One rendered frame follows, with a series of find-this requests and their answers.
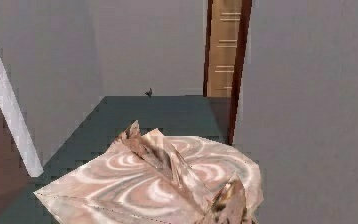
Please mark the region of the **wooden room door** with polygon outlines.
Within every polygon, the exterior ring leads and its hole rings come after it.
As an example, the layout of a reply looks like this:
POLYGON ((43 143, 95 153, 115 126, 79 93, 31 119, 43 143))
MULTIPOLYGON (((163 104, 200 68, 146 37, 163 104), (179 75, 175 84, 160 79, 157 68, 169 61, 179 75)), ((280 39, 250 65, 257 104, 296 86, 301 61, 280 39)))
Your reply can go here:
POLYGON ((224 105, 221 129, 234 139, 253 0, 206 0, 203 96, 224 105))

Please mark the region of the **pink swirl patterned cloth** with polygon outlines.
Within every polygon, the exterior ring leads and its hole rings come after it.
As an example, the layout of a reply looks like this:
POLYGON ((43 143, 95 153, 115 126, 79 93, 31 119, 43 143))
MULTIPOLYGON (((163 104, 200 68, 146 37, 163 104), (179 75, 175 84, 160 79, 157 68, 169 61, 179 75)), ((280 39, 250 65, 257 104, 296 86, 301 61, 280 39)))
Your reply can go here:
POLYGON ((138 123, 34 194, 59 224, 258 224, 263 201, 258 164, 234 147, 138 123))

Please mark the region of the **white door frame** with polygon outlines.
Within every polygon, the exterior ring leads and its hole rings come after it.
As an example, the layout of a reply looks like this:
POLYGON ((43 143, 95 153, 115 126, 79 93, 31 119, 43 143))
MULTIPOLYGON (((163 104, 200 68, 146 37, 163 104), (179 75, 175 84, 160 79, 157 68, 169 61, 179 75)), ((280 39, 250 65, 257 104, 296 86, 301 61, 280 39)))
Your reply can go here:
POLYGON ((44 170, 37 154, 24 116, 0 57, 0 109, 12 134, 16 147, 31 177, 40 176, 44 170))

